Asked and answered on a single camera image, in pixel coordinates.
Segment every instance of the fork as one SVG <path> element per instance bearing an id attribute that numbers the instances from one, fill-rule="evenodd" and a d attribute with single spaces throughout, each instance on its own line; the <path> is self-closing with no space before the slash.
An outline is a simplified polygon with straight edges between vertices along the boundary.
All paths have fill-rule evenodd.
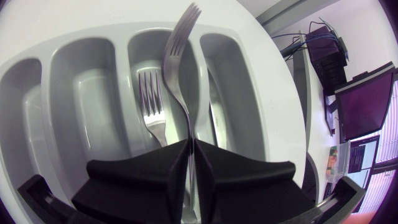
<path id="1" fill-rule="evenodd" d="M 147 76 L 144 72 L 144 81 L 142 81 L 141 73 L 138 73 L 139 82 L 139 96 L 141 101 L 141 111 L 144 117 L 145 126 L 148 131 L 158 140 L 160 146 L 167 146 L 166 141 L 166 117 L 164 114 L 162 94 L 160 92 L 159 76 L 156 72 L 156 95 L 154 91 L 154 82 L 152 78 L 152 72 L 149 72 L 150 76 L 150 89 L 147 83 Z"/>
<path id="2" fill-rule="evenodd" d="M 177 25 L 174 27 L 173 32 L 171 33 L 163 54 L 162 61 L 162 77 L 165 83 L 166 89 L 169 93 L 176 99 L 181 106 L 184 117 L 187 122 L 187 130 L 188 130 L 188 139 L 191 144 L 191 155 L 193 154 L 193 139 L 192 139 L 192 129 L 191 122 L 189 119 L 189 113 L 187 105 L 181 94 L 178 70 L 180 68 L 181 57 L 185 46 L 188 42 L 188 36 L 192 31 L 193 26 L 195 25 L 201 10 L 196 6 L 195 3 L 189 5 L 188 9 L 184 12 L 180 20 L 177 22 Z M 193 166 L 193 157 L 189 158 L 189 171 L 190 171 L 190 196 L 191 196 L 191 209 L 194 206 L 194 191 L 195 191 L 195 178 L 194 178 L 194 166 Z"/>

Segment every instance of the white wall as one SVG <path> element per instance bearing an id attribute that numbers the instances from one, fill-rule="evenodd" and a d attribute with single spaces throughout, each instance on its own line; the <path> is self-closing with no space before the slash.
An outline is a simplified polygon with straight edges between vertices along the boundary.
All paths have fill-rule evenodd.
<path id="1" fill-rule="evenodd" d="M 391 25 L 378 0 L 340 0 L 301 21 L 280 31 L 278 34 L 308 32 L 310 21 L 319 18 L 332 25 L 346 44 L 349 55 L 345 67 L 347 80 L 365 71 L 374 70 L 392 61 L 398 67 L 398 45 Z M 312 30 L 319 25 L 312 24 Z M 274 39 L 279 49 L 288 46 L 290 37 Z M 292 71 L 292 61 L 288 61 Z"/>
<path id="2" fill-rule="evenodd" d="M 237 0 L 243 7 L 245 7 L 254 17 L 275 5 L 280 0 Z"/>

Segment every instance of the monitor screen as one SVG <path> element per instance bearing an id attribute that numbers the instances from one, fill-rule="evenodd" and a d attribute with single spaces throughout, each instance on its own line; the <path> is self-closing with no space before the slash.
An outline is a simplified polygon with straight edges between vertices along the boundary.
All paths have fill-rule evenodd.
<path id="1" fill-rule="evenodd" d="M 351 142 L 347 176 L 363 189 L 368 189 L 379 147 L 380 136 Z M 354 209 L 358 212 L 362 201 Z"/>
<path id="2" fill-rule="evenodd" d="M 345 141 L 382 128 L 391 99 L 394 70 L 390 62 L 335 90 L 340 131 Z"/>

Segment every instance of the table surface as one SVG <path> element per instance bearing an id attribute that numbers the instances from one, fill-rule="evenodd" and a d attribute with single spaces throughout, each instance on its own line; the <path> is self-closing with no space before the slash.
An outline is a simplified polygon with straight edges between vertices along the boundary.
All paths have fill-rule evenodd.
<path id="1" fill-rule="evenodd" d="M 177 22 L 190 3 L 184 0 L 13 0 L 0 13 L 0 65 L 46 40 L 90 27 L 128 22 Z M 201 0 L 197 4 L 202 10 L 199 24 L 231 29 L 239 35 L 248 67 L 254 74 L 252 83 L 263 124 L 266 161 L 293 162 L 296 166 L 294 181 L 301 186 L 306 148 L 304 121 L 292 76 L 276 45 L 238 2 Z M 323 135 L 314 131 L 311 151 L 318 146 L 315 140 L 318 134 Z M 15 221 L 25 223 L 23 213 L 11 209 L 17 208 L 18 203 L 7 183 L 1 155 L 0 163 L 0 197 Z"/>
<path id="2" fill-rule="evenodd" d="M 338 120 L 333 119 L 336 134 L 330 136 L 328 126 L 325 121 L 323 107 L 323 88 L 319 81 L 317 73 L 313 68 L 308 50 L 301 50 L 298 53 L 303 56 L 303 67 L 307 80 L 307 152 L 310 156 L 310 163 L 315 171 L 317 182 L 317 203 L 323 200 L 323 194 L 326 187 L 326 168 L 329 159 L 330 147 L 339 144 Z"/>

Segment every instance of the monitor stand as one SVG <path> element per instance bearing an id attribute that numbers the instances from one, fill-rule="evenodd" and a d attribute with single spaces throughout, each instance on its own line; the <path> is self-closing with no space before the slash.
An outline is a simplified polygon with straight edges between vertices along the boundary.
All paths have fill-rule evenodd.
<path id="1" fill-rule="evenodd" d="M 333 125 L 333 112 L 337 109 L 336 100 L 332 103 L 329 102 L 328 96 L 323 91 L 323 109 L 325 112 L 325 121 L 328 125 L 330 136 L 335 134 L 335 127 Z"/>

